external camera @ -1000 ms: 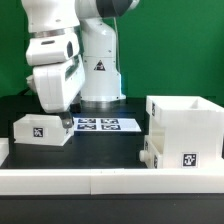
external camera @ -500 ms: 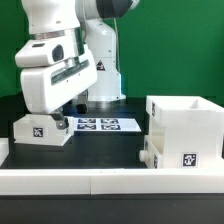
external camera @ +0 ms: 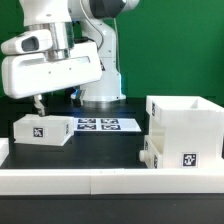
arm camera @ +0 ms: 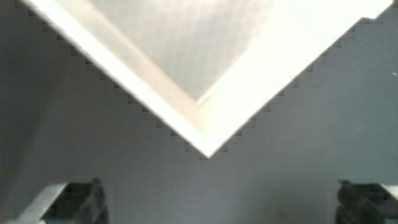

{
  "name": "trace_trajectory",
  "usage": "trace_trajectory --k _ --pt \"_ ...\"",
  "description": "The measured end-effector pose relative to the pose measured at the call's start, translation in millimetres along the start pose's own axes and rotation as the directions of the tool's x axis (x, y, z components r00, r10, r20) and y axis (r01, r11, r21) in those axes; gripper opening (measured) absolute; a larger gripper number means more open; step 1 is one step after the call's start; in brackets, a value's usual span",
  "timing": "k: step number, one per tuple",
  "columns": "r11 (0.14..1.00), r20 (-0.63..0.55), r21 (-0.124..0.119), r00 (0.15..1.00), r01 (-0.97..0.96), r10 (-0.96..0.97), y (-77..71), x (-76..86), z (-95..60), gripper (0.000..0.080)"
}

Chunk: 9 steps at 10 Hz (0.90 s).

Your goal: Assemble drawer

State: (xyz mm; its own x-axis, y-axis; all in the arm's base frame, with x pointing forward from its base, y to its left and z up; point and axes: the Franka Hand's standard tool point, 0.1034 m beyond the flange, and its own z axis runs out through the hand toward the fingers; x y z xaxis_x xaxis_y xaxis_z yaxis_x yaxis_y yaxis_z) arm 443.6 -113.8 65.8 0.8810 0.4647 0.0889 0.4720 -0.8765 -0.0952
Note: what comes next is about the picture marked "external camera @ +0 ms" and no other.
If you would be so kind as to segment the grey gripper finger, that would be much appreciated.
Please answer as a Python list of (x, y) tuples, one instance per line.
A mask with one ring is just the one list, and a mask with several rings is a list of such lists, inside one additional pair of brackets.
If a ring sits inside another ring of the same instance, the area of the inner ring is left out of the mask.
[(79, 108), (82, 105), (82, 90), (75, 88), (71, 94), (71, 103), (75, 108)]
[(42, 96), (41, 95), (34, 95), (33, 100), (34, 100), (34, 106), (37, 109), (38, 115), (40, 117), (46, 116), (47, 115), (46, 108), (41, 102)]

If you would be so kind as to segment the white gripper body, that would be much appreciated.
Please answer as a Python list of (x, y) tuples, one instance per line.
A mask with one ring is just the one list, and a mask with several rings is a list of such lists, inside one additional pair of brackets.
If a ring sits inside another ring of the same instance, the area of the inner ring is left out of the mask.
[(94, 42), (76, 44), (65, 60), (47, 61), (43, 53), (8, 56), (2, 62), (7, 96), (19, 99), (98, 81), (102, 76)]

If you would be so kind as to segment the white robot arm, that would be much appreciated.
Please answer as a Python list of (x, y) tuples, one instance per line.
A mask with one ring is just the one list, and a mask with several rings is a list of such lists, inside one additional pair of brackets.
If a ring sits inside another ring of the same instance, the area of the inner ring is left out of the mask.
[(123, 100), (116, 69), (116, 34), (104, 23), (140, 0), (19, 0), (25, 32), (1, 44), (7, 96), (32, 97), (79, 86), (85, 104)]

